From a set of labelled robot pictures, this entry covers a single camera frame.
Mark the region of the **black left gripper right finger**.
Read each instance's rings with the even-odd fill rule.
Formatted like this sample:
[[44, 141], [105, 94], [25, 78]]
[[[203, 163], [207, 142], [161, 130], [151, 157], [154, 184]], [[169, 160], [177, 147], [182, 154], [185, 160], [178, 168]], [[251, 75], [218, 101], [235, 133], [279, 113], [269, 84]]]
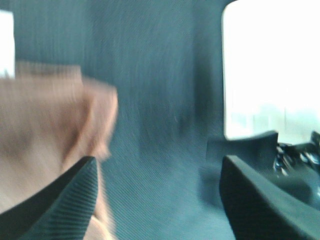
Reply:
[[237, 240], [318, 240], [320, 212], [235, 155], [222, 161], [219, 194]]

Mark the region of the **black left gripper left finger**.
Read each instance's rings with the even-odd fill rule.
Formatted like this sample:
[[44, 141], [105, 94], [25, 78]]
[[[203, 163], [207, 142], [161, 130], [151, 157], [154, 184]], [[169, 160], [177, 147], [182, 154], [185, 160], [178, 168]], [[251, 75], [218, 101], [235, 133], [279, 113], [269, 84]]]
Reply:
[[2, 240], [82, 240], [98, 195], [97, 161], [83, 157], [48, 186], [0, 215]]

